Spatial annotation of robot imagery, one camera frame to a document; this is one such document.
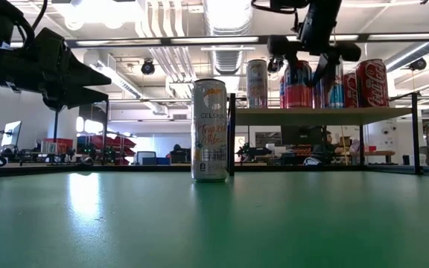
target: wall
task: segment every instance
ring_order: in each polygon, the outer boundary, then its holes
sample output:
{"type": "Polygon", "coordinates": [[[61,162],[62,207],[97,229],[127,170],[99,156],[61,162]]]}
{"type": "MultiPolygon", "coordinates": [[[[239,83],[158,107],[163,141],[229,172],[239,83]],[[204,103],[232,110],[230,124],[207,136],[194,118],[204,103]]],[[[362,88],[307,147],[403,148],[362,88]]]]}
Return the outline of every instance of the wall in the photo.
{"type": "MultiPolygon", "coordinates": [[[[64,109],[59,115],[57,137],[75,140],[75,121],[78,108],[64,109]]],[[[0,130],[6,123],[21,121],[19,149],[33,148],[37,139],[52,138],[54,135],[55,112],[43,102],[41,94],[32,92],[13,93],[0,87],[0,130]]]]}

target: shelf board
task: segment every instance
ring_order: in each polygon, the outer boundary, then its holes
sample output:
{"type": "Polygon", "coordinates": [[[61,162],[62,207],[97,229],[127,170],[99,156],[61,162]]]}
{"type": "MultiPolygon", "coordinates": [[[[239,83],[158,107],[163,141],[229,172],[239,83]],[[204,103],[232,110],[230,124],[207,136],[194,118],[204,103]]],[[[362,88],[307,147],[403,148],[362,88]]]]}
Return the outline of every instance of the shelf board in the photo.
{"type": "Polygon", "coordinates": [[[411,113],[410,108],[236,109],[238,126],[358,126],[411,113]]]}

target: red can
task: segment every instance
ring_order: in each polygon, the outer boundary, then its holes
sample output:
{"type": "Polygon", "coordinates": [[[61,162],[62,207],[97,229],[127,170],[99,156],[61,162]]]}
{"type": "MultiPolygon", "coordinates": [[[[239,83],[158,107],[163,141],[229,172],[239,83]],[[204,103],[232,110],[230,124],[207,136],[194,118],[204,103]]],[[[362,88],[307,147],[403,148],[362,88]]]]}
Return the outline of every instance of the red can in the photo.
{"type": "Polygon", "coordinates": [[[357,75],[354,72],[343,75],[343,90],[346,108],[358,108],[357,75]]]}
{"type": "Polygon", "coordinates": [[[361,107],[388,107],[387,68],[382,60],[357,65],[357,87],[361,107]]]}
{"type": "Polygon", "coordinates": [[[286,107],[286,104],[285,104],[285,87],[286,87],[286,85],[285,85],[285,82],[284,82],[284,76],[282,76],[281,77],[281,81],[279,82],[280,83],[280,90],[279,90],[279,106],[281,107],[281,109],[284,109],[285,107],[286,107]]]}
{"type": "Polygon", "coordinates": [[[309,63],[300,60],[295,66],[288,66],[285,72],[286,108],[312,108],[312,87],[308,82],[312,78],[309,63]]]}

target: silver can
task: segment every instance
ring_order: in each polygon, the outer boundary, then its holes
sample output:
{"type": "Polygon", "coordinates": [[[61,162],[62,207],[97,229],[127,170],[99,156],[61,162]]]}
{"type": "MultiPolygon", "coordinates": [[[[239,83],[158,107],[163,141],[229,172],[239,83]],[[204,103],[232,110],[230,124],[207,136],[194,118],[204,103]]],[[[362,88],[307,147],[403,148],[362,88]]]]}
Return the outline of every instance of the silver can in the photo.
{"type": "Polygon", "coordinates": [[[267,108],[267,64],[264,60],[247,63],[247,107],[267,108]]]}
{"type": "Polygon", "coordinates": [[[194,82],[191,100],[191,177],[224,181],[227,177],[226,86],[216,79],[194,82]]]}

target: green tabletop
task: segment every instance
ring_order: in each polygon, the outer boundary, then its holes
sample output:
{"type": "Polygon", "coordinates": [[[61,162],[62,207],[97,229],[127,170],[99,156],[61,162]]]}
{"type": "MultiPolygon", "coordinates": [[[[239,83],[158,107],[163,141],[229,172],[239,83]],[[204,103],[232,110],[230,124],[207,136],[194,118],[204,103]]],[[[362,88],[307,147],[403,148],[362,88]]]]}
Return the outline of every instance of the green tabletop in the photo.
{"type": "Polygon", "coordinates": [[[0,267],[429,268],[429,176],[1,178],[0,267]]]}

